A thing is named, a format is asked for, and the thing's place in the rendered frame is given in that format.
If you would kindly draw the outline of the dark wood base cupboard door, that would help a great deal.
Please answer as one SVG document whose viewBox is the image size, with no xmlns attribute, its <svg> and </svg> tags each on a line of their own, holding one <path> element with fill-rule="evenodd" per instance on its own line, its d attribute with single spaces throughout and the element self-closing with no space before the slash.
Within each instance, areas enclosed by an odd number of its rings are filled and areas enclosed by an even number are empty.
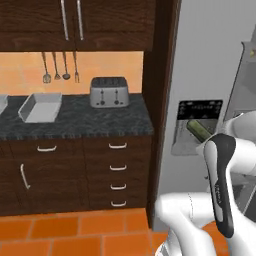
<svg viewBox="0 0 256 256">
<path fill-rule="evenodd" d="M 24 164 L 27 190 L 20 173 Z M 86 168 L 82 158 L 14 160 L 12 178 L 28 213 L 89 209 Z"/>
</svg>

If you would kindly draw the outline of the dark wood tall side panel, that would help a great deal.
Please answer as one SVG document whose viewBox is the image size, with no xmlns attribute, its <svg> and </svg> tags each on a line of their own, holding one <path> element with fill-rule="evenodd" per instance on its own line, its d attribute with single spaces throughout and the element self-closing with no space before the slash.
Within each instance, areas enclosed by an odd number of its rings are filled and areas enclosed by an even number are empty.
<svg viewBox="0 0 256 256">
<path fill-rule="evenodd" d="M 182 0 L 156 0 L 155 31 L 151 51 L 144 53 L 142 95 L 154 128 L 149 167 L 146 213 L 153 228 L 154 202 L 160 175 L 167 101 Z"/>
</svg>

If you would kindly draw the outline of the hanging metal fork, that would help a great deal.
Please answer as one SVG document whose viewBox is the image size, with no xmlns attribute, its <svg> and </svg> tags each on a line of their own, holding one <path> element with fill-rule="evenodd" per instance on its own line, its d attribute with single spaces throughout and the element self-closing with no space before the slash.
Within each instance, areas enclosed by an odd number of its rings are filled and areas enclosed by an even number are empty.
<svg viewBox="0 0 256 256">
<path fill-rule="evenodd" d="M 78 67 L 77 67 L 77 56 L 75 51 L 73 51 L 73 59 L 74 59 L 74 66 L 75 66 L 75 82 L 80 83 Z"/>
</svg>

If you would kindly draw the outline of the dark wood wall cupboard door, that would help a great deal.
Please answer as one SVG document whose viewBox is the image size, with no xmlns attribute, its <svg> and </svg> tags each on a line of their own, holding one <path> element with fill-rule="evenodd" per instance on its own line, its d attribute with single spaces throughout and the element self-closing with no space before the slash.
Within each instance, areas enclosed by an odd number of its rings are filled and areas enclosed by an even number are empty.
<svg viewBox="0 0 256 256">
<path fill-rule="evenodd" d="M 60 0 L 0 0 L 0 52 L 75 49 L 73 0 L 65 0 L 66 41 Z"/>
<path fill-rule="evenodd" d="M 151 51 L 156 0 L 81 0 L 84 40 L 80 40 L 77 0 L 74 24 L 78 51 Z"/>
</svg>

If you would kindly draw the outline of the hanging metal spatula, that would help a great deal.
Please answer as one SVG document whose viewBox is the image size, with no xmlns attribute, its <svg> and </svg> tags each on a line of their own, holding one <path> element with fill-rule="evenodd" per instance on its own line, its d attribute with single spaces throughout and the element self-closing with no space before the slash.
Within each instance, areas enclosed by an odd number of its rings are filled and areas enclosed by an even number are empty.
<svg viewBox="0 0 256 256">
<path fill-rule="evenodd" d="M 57 68 L 57 60 L 56 60 L 56 53 L 52 52 L 52 57 L 53 57 L 53 61 L 54 61 L 54 67 L 55 67 L 55 80 L 60 80 L 61 76 L 58 73 L 58 68 Z"/>
</svg>

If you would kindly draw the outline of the green cucumber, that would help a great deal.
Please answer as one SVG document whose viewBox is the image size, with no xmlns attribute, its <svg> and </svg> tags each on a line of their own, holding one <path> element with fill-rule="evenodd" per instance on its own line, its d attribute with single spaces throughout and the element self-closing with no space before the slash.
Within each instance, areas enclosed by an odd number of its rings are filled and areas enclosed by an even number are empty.
<svg viewBox="0 0 256 256">
<path fill-rule="evenodd" d="M 186 128 L 200 142 L 204 142 L 212 135 L 209 123 L 204 120 L 189 120 Z"/>
</svg>

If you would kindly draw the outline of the wide dark wood drawer front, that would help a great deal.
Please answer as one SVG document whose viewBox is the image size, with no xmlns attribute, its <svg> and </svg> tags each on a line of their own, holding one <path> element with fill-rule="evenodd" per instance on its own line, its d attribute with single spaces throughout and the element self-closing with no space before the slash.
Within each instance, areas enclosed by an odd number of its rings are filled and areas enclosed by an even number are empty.
<svg viewBox="0 0 256 256">
<path fill-rule="evenodd" d="M 38 139 L 13 140 L 9 142 L 13 156 L 18 158 L 53 158 L 57 156 L 81 156 L 83 146 L 81 139 Z M 54 152 L 38 152 L 37 146 L 50 148 L 57 146 Z"/>
</svg>

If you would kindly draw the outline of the hanging metal ladle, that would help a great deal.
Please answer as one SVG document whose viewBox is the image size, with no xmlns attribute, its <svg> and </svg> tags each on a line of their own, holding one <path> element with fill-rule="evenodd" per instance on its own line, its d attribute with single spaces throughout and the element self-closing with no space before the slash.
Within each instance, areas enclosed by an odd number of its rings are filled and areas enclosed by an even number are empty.
<svg viewBox="0 0 256 256">
<path fill-rule="evenodd" d="M 70 79 L 70 74 L 68 73 L 66 52 L 65 51 L 62 52 L 62 56 L 63 56 L 64 67 L 65 67 L 65 73 L 63 74 L 62 77 L 63 77 L 64 80 L 69 80 Z"/>
</svg>

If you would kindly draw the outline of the silver four-slot toaster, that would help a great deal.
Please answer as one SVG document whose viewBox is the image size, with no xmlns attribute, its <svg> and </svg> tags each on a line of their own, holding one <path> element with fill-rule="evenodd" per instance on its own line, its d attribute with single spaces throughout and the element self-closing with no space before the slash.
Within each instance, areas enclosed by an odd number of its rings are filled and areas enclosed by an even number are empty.
<svg viewBox="0 0 256 256">
<path fill-rule="evenodd" d="M 90 105 L 93 108 L 127 107 L 127 80 L 124 77 L 94 77 L 90 84 Z"/>
</svg>

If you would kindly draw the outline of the grey fridge door with dispenser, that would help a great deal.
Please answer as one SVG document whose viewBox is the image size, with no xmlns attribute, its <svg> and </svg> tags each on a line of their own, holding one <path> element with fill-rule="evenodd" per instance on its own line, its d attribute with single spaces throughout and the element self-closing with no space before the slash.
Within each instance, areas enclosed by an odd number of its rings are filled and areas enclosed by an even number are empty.
<svg viewBox="0 0 256 256">
<path fill-rule="evenodd" d="M 256 26 L 256 0 L 181 0 L 157 194 L 204 192 L 204 159 L 171 154 L 179 102 L 223 101 L 223 119 L 242 54 Z"/>
</svg>

